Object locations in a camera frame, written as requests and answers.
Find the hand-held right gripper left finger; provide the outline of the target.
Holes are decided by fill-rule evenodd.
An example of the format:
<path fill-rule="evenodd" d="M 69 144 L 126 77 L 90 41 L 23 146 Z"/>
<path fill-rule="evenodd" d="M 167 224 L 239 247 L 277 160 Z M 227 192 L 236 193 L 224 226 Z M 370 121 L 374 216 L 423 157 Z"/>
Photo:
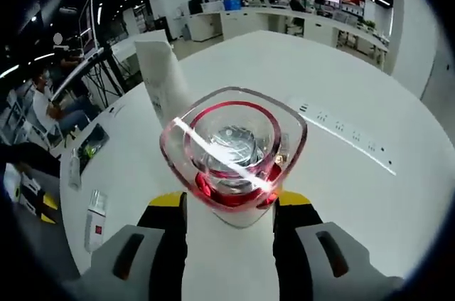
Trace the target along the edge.
<path fill-rule="evenodd" d="M 84 300 L 181 300 L 186 233 L 186 193 L 156 197 L 92 254 Z"/>

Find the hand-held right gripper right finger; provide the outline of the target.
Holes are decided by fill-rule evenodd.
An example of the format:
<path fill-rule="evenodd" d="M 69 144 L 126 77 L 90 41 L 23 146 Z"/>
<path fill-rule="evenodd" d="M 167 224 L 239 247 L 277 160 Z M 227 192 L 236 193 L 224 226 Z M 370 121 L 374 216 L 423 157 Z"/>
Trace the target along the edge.
<path fill-rule="evenodd" d="M 311 202 L 283 191 L 274 205 L 273 254 L 280 300 L 391 300 L 404 281 L 370 262 L 368 249 Z"/>

